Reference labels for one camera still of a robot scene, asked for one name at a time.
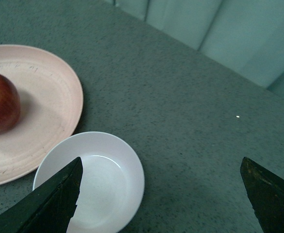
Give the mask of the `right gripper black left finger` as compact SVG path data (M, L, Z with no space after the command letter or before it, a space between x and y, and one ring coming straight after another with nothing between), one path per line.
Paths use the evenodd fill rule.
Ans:
M0 215L0 233L64 233L76 210L83 174L77 157Z

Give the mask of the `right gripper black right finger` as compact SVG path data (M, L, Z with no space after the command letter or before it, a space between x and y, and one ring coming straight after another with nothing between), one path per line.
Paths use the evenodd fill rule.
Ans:
M284 233L284 179L248 157L240 174L263 232Z

